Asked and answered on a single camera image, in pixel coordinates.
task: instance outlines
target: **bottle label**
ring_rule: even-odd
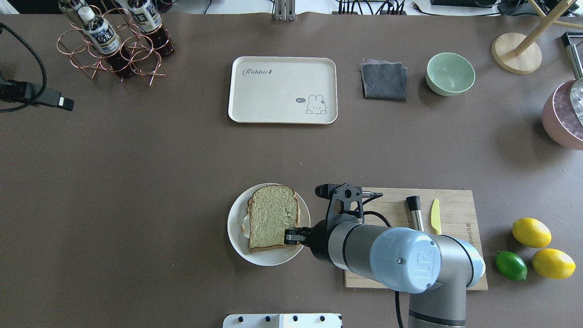
[[[141,7],[130,7],[129,11],[144,33],[152,32],[162,24],[160,15],[150,0],[146,0],[146,3]]]
[[[91,42],[93,42],[97,48],[97,51],[99,51],[101,54],[110,55],[120,48],[120,37],[109,25],[107,20],[104,20],[103,25],[101,25],[97,30],[83,30],[83,32],[89,36]]]

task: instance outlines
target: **lemon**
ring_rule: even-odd
[[[575,261],[565,252],[546,248],[532,257],[532,267],[543,277],[565,279],[575,271]]]
[[[496,254],[496,267],[505,277],[515,281],[525,280],[528,272],[520,256],[505,250]]]
[[[512,225],[512,235],[521,244],[534,248],[546,247],[551,240],[547,226],[533,218],[516,220]]]

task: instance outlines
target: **plastic knife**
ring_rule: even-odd
[[[439,215],[439,199],[433,200],[431,206],[431,226],[436,231],[436,235],[441,234],[441,218]]]

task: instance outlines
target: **plastic bottle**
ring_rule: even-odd
[[[90,7],[81,7],[79,17],[83,20],[83,33],[91,39],[95,49],[106,55],[106,61],[120,78],[128,78],[134,74],[127,58],[129,51],[122,47],[120,36],[111,27],[107,19],[96,16]]]
[[[59,0],[61,12],[80,29],[83,28],[83,20],[79,17],[77,11],[86,5],[85,0]]]
[[[162,57],[174,52],[172,40],[162,25],[162,18],[151,0],[128,0],[128,9],[145,36],[152,40],[151,46]]]

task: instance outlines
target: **bread crust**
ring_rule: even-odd
[[[296,247],[296,245],[285,245],[285,244],[278,244],[278,245],[272,245],[272,246],[261,246],[261,247],[250,247],[251,245],[251,237],[253,234],[253,229],[251,228],[251,209],[253,207],[253,198],[255,197],[255,193],[257,191],[260,191],[261,189],[265,188],[265,187],[261,187],[258,190],[256,190],[253,195],[251,195],[251,198],[249,198],[249,200],[247,201],[247,214],[249,215],[249,241],[247,243],[247,247],[249,248],[249,252],[250,253],[254,253],[254,252],[263,252],[264,250],[272,250],[272,249],[279,249],[279,248],[287,248],[287,247]],[[297,193],[295,190],[293,190],[293,188],[289,187],[289,186],[281,186],[281,187],[287,187],[291,190],[291,192],[293,193],[293,197],[296,200],[296,210],[297,210],[297,215],[296,215],[296,227],[300,225],[300,202],[297,200]]]

